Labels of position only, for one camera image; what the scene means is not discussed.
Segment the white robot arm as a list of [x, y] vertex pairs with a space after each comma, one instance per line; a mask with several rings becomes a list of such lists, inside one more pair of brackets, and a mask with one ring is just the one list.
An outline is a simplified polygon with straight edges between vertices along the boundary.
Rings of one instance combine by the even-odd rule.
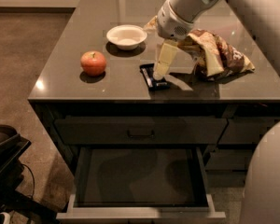
[[[196, 20], [218, 0], [166, 0], [148, 23], [169, 49], [153, 77], [162, 79], [174, 58], [172, 49], [192, 34]], [[223, 0], [280, 76], [280, 0]], [[239, 224], [280, 224], [280, 121], [261, 138], [249, 164]]]

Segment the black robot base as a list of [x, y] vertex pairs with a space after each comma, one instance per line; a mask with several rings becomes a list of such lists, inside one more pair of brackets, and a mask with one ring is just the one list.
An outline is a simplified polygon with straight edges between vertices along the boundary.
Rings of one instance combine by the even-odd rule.
[[16, 191], [23, 180], [23, 164], [19, 158], [30, 145], [15, 128], [0, 125], [0, 224], [10, 224], [10, 211], [39, 224], [59, 224], [54, 211]]

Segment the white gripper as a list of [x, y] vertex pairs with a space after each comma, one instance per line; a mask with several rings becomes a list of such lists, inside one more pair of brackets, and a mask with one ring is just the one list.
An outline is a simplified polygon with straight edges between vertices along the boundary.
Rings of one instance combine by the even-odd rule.
[[168, 0], [162, 5], [157, 17], [154, 16], [143, 27], [146, 32], [157, 31], [158, 35], [165, 39], [153, 68], [155, 80], [163, 79], [171, 66], [178, 50], [178, 43], [175, 40], [183, 40], [192, 27], [192, 22], [184, 21], [176, 15]]

